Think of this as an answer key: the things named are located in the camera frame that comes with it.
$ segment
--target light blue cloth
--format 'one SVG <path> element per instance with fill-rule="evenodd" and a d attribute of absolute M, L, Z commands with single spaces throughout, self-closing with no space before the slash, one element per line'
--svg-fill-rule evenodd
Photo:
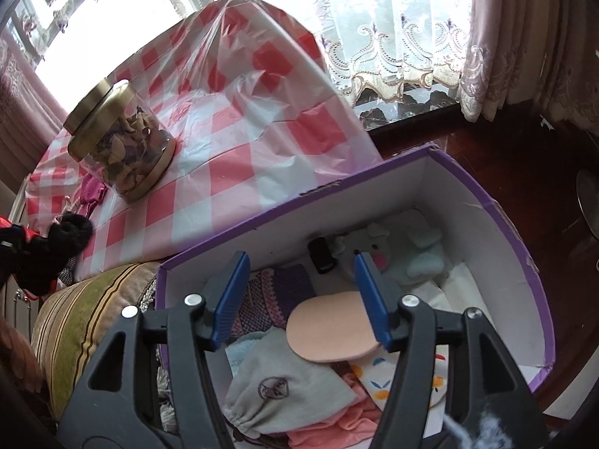
<path fill-rule="evenodd" d="M 271 327 L 266 332 L 250 332 L 249 334 L 246 334 L 235 342 L 229 344 L 229 346 L 225 348 L 225 354 L 229 360 L 229 366 L 231 367 L 231 373 L 233 373 L 233 377 L 237 376 L 237 372 L 239 371 L 241 363 L 246 358 L 250 350 L 254 347 L 254 345 L 269 332 L 271 332 L 272 329 L 275 328 Z"/>
<path fill-rule="evenodd" d="M 441 230 L 431 227 L 417 210 L 394 214 L 380 222 L 390 234 L 391 262 L 382 273 L 401 286 L 427 282 L 445 270 Z"/>

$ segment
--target logo on pouch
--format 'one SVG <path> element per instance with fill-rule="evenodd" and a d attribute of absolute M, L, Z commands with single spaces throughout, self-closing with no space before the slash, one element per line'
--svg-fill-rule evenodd
<path fill-rule="evenodd" d="M 281 400 L 289 396 L 289 383 L 284 378 L 271 376 L 265 378 L 258 386 L 258 394 L 262 400 Z"/>

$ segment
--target metal screw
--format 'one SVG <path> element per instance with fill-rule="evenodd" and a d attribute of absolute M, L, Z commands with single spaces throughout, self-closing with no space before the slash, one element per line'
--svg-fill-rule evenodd
<path fill-rule="evenodd" d="M 410 295 L 404 295 L 403 298 L 401 299 L 401 302 L 406 307 L 416 307 L 418 304 L 420 304 L 420 299 L 418 297 L 416 297 L 415 295 L 410 294 Z"/>
<path fill-rule="evenodd" d="M 123 308 L 121 315 L 127 319 L 131 319 L 132 317 L 135 317 L 138 312 L 139 309 L 136 306 L 128 305 L 127 307 Z"/>
<path fill-rule="evenodd" d="M 468 307 L 466 309 L 466 315 L 471 319 L 478 319 L 479 317 L 482 317 L 483 312 L 476 307 Z"/>
<path fill-rule="evenodd" d="M 185 297 L 185 304 L 189 306 L 199 305 L 204 301 L 200 294 L 190 294 Z"/>

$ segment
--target black stuffed toy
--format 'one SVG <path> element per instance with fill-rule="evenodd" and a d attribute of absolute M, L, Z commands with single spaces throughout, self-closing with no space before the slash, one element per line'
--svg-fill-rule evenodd
<path fill-rule="evenodd" d="M 59 273 L 85 249 L 93 232 L 86 217 L 73 213 L 52 224 L 47 238 L 16 224 L 0 228 L 0 282 L 13 274 L 19 287 L 35 296 L 53 292 Z"/>

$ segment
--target blue gripper pad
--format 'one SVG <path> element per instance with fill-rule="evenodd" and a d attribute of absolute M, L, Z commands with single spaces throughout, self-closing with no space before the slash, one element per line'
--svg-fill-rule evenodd
<path fill-rule="evenodd" d="M 212 329 L 212 332 L 204 331 L 203 337 L 210 339 L 214 350 L 231 337 L 231 328 L 249 281 L 250 257 L 244 251 L 238 251 L 203 289 L 206 298 L 204 324 Z"/>
<path fill-rule="evenodd" d="M 390 349 L 391 322 L 397 309 L 399 296 L 388 289 L 370 253 L 360 253 L 355 258 L 355 275 L 374 337 L 387 350 Z"/>

